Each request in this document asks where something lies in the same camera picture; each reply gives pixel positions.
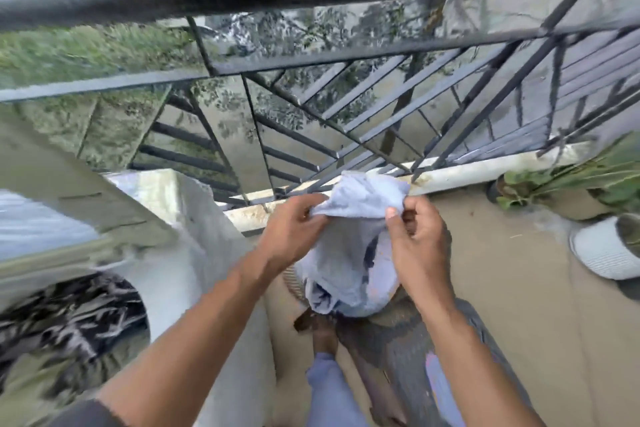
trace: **cloth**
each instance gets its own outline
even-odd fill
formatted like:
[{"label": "cloth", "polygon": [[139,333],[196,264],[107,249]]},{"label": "cloth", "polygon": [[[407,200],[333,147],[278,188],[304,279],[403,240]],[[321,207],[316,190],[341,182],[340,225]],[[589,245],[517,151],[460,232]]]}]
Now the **cloth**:
[{"label": "cloth", "polygon": [[386,229],[387,207],[404,209],[409,188],[408,182],[391,176],[344,172],[331,197],[311,210],[311,215],[333,217],[295,265],[311,309],[329,314],[339,301],[351,308],[366,302],[367,247]]},{"label": "cloth", "polygon": [[317,353],[307,370],[311,409],[307,427],[367,427],[342,370],[329,353]]}]

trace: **blue pants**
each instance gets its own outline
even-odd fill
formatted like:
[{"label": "blue pants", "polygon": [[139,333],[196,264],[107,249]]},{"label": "blue pants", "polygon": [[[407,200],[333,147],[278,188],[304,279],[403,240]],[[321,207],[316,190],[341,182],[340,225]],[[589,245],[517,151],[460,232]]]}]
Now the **blue pants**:
[{"label": "blue pants", "polygon": [[368,423],[335,358],[317,353],[307,370],[311,409],[307,427],[367,427]]}]

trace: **towel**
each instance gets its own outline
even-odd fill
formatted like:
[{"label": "towel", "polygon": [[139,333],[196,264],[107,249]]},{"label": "towel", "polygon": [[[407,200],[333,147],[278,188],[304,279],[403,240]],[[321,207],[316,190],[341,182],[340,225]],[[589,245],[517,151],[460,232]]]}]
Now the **towel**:
[{"label": "towel", "polygon": [[386,229],[385,210],[393,206],[402,211],[409,188],[408,182],[391,176],[343,172],[331,197],[311,210],[312,216],[332,217],[316,245],[295,264],[311,309],[329,314],[340,302],[351,308],[366,303],[367,247],[375,252]]}]

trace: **white pot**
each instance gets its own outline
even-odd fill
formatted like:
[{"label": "white pot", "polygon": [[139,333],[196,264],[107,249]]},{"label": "white pot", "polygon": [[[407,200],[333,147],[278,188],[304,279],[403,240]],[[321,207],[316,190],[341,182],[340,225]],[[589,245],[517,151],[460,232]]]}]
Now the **white pot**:
[{"label": "white pot", "polygon": [[640,258],[620,239],[618,219],[612,216],[575,232],[569,245],[573,254],[601,277],[614,280],[640,277]]}]

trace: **person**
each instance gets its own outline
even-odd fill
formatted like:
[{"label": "person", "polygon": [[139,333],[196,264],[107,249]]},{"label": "person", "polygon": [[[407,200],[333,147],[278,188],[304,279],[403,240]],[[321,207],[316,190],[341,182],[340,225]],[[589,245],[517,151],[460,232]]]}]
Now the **person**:
[{"label": "person", "polygon": [[[314,245],[330,218],[308,212],[322,194],[291,197],[277,206],[258,245],[198,303],[110,379],[97,398],[76,403],[52,427],[190,427],[253,307],[283,270]],[[453,397],[468,427],[540,427],[514,384],[454,304],[444,222],[425,197],[404,200],[402,216],[387,209],[393,262],[420,312]],[[308,370],[308,426],[360,427],[364,415],[335,362],[335,333],[320,321],[316,358]]]}]

